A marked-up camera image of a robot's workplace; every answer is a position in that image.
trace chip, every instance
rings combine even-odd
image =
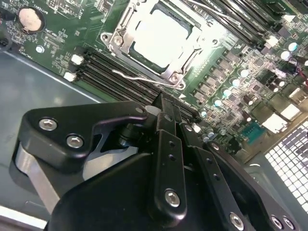
[[[258,59],[258,60],[255,62],[255,64],[256,64],[257,66],[263,66],[264,61],[263,61],[262,59]]]
[[[213,92],[213,90],[209,86],[207,86],[205,84],[200,85],[200,90],[203,91],[204,93],[211,93],[211,92]]]
[[[260,88],[261,88],[261,87],[259,87],[258,85],[255,85],[254,88],[253,88],[253,90],[258,91],[258,90],[260,90]]]
[[[234,102],[236,100],[236,97],[234,95],[229,96],[229,100]]]
[[[233,66],[231,66],[229,63],[227,63],[226,61],[222,60],[219,63],[219,66],[227,71],[232,71],[233,70]]]
[[[278,34],[284,39],[287,39],[291,36],[291,33],[284,26],[278,31]]]
[[[225,57],[227,59],[231,60],[232,62],[238,63],[240,61],[240,58],[237,57],[235,54],[233,54],[231,51],[228,52]]]
[[[216,81],[216,79],[212,77],[207,78],[206,83],[208,83],[209,85],[218,85],[218,82]]]
[[[226,118],[228,121],[232,121],[234,119],[234,115],[230,114],[228,115],[228,117]]]
[[[203,100],[204,99],[204,95],[201,94],[200,92],[196,91],[195,94],[193,95],[196,99],[198,100]]]
[[[212,74],[216,76],[217,78],[226,78],[226,75],[219,71],[218,69],[215,69]]]

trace hole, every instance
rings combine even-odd
[[[215,180],[220,180],[220,177],[217,174],[214,174],[213,177],[215,178]]]
[[[169,145],[171,146],[171,147],[175,147],[175,144],[174,144],[174,142],[172,142],[172,141],[169,141]]]
[[[136,107],[136,111],[139,113],[143,113],[143,110],[141,108]]]
[[[176,161],[176,158],[173,155],[170,154],[168,157],[171,161]]]
[[[103,35],[103,36],[102,36],[102,39],[103,39],[104,41],[107,41],[108,36],[107,36],[107,35]]]
[[[207,158],[206,161],[211,165],[213,161],[210,158]]]
[[[170,121],[170,122],[172,121],[172,118],[169,115],[165,115],[165,119]]]

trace motherboard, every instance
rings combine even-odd
[[[243,163],[308,117],[306,0],[2,0],[1,51],[107,102],[163,92]]]

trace gray metal panel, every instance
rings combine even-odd
[[[34,108],[100,102],[99,98],[33,62],[0,54],[0,205],[41,219],[49,215],[37,195],[18,187],[9,175],[21,118]]]

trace black plastic arm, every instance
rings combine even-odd
[[[44,130],[42,119],[52,119],[56,129]],[[142,124],[147,112],[136,102],[102,103],[35,109],[27,112],[20,125],[18,140],[28,153],[61,172],[77,172],[91,152],[93,136],[123,124]],[[67,145],[69,136],[82,139],[82,146]]]

